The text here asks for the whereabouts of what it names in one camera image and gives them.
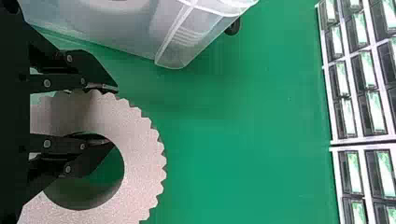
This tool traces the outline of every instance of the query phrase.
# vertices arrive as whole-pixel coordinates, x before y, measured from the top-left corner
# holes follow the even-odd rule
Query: green mat
[[[316,2],[261,0],[178,71],[40,30],[93,53],[160,131],[168,177],[144,223],[339,222]]]

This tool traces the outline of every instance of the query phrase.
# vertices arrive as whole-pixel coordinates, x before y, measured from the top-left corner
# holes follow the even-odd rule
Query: white roll
[[[91,132],[106,137],[120,151],[124,176],[117,192],[91,209],[63,208],[41,192],[23,207],[20,224],[138,224],[149,217],[149,209],[163,192],[166,158],[158,132],[151,129],[149,119],[141,117],[140,109],[110,93],[59,92],[32,105],[31,118],[31,133]]]

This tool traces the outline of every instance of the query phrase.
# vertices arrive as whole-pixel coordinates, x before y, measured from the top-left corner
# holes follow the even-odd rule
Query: screw
[[[73,62],[73,57],[71,55],[67,55],[66,60],[68,63],[72,63]]]
[[[44,147],[49,148],[50,147],[50,140],[45,140],[44,141]]]
[[[49,80],[49,79],[44,80],[44,86],[45,86],[46,88],[49,88],[49,87],[50,87],[50,80]]]
[[[66,166],[64,168],[64,172],[67,173],[67,174],[70,174],[71,171],[72,171],[72,168],[70,166]]]

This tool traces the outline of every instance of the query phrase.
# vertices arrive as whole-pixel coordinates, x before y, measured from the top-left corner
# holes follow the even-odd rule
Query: clear plastic container
[[[20,0],[36,26],[182,68],[259,0]]]

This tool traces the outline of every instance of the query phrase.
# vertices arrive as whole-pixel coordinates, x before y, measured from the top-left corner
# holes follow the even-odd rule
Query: transparent plastic bin
[[[25,19],[183,68],[259,0],[20,0]]]

